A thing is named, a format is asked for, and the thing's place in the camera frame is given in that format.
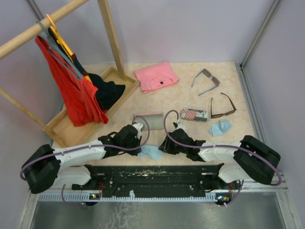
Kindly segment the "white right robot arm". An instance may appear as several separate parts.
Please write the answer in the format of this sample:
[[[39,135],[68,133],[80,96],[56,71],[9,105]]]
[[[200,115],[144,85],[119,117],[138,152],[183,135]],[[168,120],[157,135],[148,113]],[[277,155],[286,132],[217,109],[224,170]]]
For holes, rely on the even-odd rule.
[[[213,176],[213,184],[219,189],[245,179],[271,186],[282,182],[277,170],[281,156],[251,135],[223,144],[194,140],[184,130],[176,129],[167,133],[159,150],[172,155],[183,153],[196,162],[219,162],[221,167]]]

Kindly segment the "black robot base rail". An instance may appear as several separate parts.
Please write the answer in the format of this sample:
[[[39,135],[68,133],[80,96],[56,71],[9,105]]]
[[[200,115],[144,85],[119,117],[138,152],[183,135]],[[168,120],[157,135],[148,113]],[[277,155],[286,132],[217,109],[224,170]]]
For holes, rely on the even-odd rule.
[[[191,166],[90,166],[91,179],[72,185],[74,191],[94,191],[91,200],[207,201],[228,204],[239,181],[225,183],[218,165]]]

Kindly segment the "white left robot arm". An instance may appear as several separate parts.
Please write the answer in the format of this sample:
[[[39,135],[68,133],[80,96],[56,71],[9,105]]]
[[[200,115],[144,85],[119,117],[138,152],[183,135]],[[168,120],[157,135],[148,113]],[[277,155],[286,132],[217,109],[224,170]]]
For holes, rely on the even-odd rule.
[[[125,153],[137,155],[142,147],[143,129],[143,124],[133,123],[119,132],[111,132],[82,145],[66,148],[42,145],[22,165],[20,177],[33,194],[42,193],[54,184],[76,184],[94,189],[99,184],[99,177],[91,173],[84,163]]]

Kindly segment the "light blue cleaning cloth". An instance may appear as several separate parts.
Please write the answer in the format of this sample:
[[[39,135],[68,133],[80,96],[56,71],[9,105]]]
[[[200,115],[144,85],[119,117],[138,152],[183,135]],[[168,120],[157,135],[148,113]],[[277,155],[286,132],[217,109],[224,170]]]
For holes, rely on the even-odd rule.
[[[141,147],[141,152],[138,153],[138,157],[148,157],[152,160],[158,161],[163,157],[164,153],[158,149],[157,146],[144,145]]]

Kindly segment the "pink glasses case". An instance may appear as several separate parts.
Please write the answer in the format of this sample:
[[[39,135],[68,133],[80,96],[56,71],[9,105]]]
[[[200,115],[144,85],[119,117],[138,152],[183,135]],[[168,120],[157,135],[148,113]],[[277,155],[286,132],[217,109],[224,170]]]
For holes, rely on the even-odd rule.
[[[143,128],[141,130],[147,131],[148,130],[147,124],[139,116],[143,117],[146,120],[146,122],[148,123],[149,129],[151,131],[163,129],[163,112],[162,111],[133,114],[133,119],[134,119],[133,122],[141,123],[143,125]]]

